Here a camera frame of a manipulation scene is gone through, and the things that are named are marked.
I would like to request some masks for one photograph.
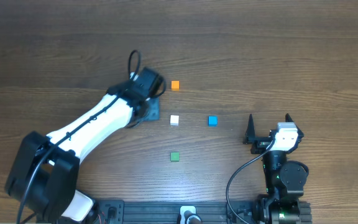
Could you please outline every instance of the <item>orange cube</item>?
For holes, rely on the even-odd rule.
[[[179,81],[172,81],[172,91],[179,91]]]

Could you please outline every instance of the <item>small block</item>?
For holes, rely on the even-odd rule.
[[[179,91],[179,81],[172,81],[171,86],[173,91]]]
[[[171,152],[171,162],[179,162],[179,152]]]
[[[179,125],[179,116],[178,115],[171,115],[171,125]]]
[[[208,116],[208,126],[216,127],[218,125],[217,116]]]

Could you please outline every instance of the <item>wooden table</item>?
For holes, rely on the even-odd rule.
[[[305,133],[290,158],[310,168],[302,199],[314,223],[358,223],[358,0],[0,1],[0,222],[16,217],[3,187],[21,139],[92,108],[127,78],[132,49],[181,89],[161,97],[160,121],[93,151],[80,190],[223,202],[230,175],[254,157],[242,144],[248,115],[266,136],[290,113]],[[233,199],[264,193],[261,166],[236,177]]]

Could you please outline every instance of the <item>green cube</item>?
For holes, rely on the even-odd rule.
[[[179,162],[179,152],[171,152],[171,162]]]

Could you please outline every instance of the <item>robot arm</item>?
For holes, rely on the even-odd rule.
[[[157,94],[161,84],[164,92],[163,77],[144,68],[138,75],[132,74],[130,80],[110,87],[93,109],[68,126],[47,136],[35,131],[28,134],[22,140],[5,191],[47,222],[62,215],[82,221],[89,216],[94,202],[75,190],[81,162],[116,130],[143,121],[150,102],[163,93]],[[41,166],[44,163],[51,169]]]

